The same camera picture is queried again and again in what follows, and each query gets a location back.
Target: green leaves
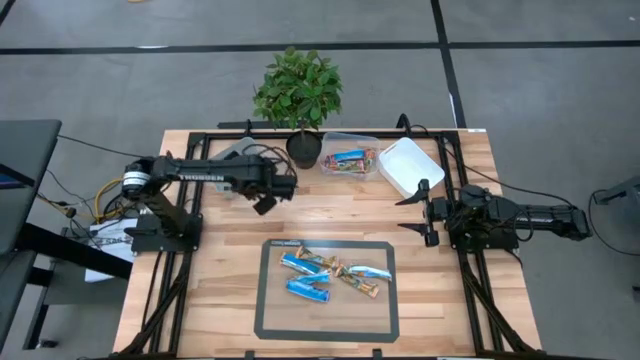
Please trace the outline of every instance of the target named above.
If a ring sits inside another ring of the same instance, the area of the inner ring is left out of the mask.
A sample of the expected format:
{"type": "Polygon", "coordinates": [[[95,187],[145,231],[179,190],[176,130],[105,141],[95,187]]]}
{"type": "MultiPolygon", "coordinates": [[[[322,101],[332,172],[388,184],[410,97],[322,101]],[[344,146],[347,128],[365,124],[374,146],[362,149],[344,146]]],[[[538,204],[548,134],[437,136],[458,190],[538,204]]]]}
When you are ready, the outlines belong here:
{"type": "Polygon", "coordinates": [[[315,50],[305,55],[293,47],[274,58],[275,64],[266,67],[264,84],[254,88],[253,116],[291,129],[317,129],[329,114],[340,112],[342,84],[331,59],[320,58],[315,50]]]}

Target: black desk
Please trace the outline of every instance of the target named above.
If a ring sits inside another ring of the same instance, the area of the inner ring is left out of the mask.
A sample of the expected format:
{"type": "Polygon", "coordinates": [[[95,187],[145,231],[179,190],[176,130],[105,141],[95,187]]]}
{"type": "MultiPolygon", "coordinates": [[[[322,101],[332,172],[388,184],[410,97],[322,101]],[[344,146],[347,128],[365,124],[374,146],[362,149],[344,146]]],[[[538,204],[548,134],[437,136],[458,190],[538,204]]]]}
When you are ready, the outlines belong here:
{"type": "MultiPolygon", "coordinates": [[[[61,125],[59,120],[0,121],[0,164],[35,181],[34,187],[0,189],[0,351],[26,284],[46,290],[54,276],[53,267],[33,267],[38,253],[123,279],[131,272],[127,261],[26,222],[61,125]]],[[[47,311],[44,299],[41,296],[25,349],[37,343],[47,311]]]]}

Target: potted plant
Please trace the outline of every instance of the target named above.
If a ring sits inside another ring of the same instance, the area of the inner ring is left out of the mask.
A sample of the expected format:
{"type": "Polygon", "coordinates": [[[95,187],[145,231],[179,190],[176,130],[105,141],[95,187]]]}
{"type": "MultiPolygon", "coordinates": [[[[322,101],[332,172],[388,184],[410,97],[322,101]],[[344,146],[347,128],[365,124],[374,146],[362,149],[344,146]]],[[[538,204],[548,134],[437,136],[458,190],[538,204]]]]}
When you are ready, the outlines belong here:
{"type": "Polygon", "coordinates": [[[307,129],[318,130],[330,113],[341,110],[338,67],[315,50],[304,55],[289,47],[284,56],[274,56],[276,62],[267,65],[264,84],[254,88],[253,115],[262,116],[274,127],[300,128],[287,139],[287,152],[299,168],[309,169],[320,155],[322,141],[307,129]]]}

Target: black plant pot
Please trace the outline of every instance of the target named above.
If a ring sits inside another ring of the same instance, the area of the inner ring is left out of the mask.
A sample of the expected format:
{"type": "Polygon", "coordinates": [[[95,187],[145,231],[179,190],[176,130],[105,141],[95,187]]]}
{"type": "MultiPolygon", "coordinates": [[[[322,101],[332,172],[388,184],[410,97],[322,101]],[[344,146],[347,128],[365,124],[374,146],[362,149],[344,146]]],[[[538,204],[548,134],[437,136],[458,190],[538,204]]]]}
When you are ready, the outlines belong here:
{"type": "Polygon", "coordinates": [[[287,139],[287,152],[300,169],[311,169],[320,156],[322,140],[311,131],[302,131],[289,136],[287,139]]]}

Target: wooden tabletop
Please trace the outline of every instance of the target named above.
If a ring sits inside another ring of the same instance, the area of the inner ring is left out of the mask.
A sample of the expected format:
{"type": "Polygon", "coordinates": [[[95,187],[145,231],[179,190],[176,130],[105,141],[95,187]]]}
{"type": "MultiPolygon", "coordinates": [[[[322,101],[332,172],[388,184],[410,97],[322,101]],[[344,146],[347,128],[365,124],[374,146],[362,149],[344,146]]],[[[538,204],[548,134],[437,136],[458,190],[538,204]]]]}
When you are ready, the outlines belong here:
{"type": "MultiPolygon", "coordinates": [[[[161,153],[170,150],[174,156],[184,156],[191,131],[194,130],[166,131],[161,153]]],[[[460,140],[465,164],[496,178],[487,133],[460,130],[460,140]]],[[[213,141],[209,155],[215,155],[235,141],[213,141]]],[[[386,148],[394,141],[381,140],[381,146],[386,148]]],[[[258,142],[284,148],[284,140],[258,142]]],[[[416,143],[439,162],[433,140],[418,139],[416,143]]],[[[451,157],[449,161],[457,187],[455,161],[451,157]]],[[[442,224],[436,225],[440,231],[440,246],[426,248],[418,233],[396,225],[420,222],[421,205],[394,206],[402,196],[381,175],[362,182],[324,175],[316,165],[310,170],[298,170],[298,176],[299,189],[293,200],[279,203],[262,217],[243,197],[226,200],[215,192],[213,185],[204,186],[204,230],[200,248],[193,257],[178,356],[242,357],[246,350],[255,350],[256,356],[270,357],[371,356],[372,349],[376,348],[382,349],[385,356],[473,355],[457,255],[448,246],[449,239],[442,224]],[[261,246],[268,239],[389,242],[396,258],[400,337],[387,344],[258,339],[254,334],[258,270],[261,246]]],[[[472,172],[468,177],[470,183],[501,194],[498,184],[472,172]]],[[[177,190],[178,186],[174,185],[166,194],[175,199],[177,190]]],[[[444,196],[443,182],[434,187],[432,196],[444,196]]],[[[485,254],[496,305],[522,338],[539,348],[540,340],[520,265],[501,250],[488,250],[485,254]]],[[[114,351],[128,345],[140,330],[156,255],[145,253],[134,262],[114,351]]],[[[161,270],[157,279],[151,309],[157,299],[161,270]]],[[[491,348],[486,314],[479,303],[477,306],[485,348],[491,348]]],[[[161,350],[168,346],[172,309],[165,319],[161,350]]]]}

